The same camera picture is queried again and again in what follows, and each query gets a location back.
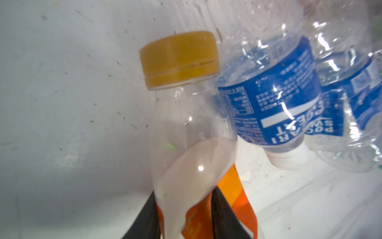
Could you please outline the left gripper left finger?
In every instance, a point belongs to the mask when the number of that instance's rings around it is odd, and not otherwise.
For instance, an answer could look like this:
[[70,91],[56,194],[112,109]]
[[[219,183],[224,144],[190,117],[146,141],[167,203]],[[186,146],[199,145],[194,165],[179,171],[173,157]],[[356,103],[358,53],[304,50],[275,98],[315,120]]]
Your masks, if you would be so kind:
[[161,229],[154,192],[122,239],[160,239]]

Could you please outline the orange label yellow-cap bottle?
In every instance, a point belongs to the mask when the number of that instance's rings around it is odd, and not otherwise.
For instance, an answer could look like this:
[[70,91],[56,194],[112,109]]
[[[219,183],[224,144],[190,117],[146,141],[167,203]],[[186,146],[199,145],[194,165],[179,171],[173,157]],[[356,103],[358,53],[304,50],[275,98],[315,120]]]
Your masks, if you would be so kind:
[[214,35],[165,37],[144,46],[140,61],[156,99],[148,148],[161,238],[214,239],[211,197],[218,187],[251,239],[262,239],[235,166],[233,118],[215,82]]

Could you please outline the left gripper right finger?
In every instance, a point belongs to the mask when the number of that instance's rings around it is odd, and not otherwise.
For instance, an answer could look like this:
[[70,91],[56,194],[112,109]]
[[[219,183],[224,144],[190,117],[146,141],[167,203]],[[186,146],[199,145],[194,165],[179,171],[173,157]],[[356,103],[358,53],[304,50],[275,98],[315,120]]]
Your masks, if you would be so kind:
[[221,190],[216,187],[211,197],[212,234],[214,239],[250,239]]

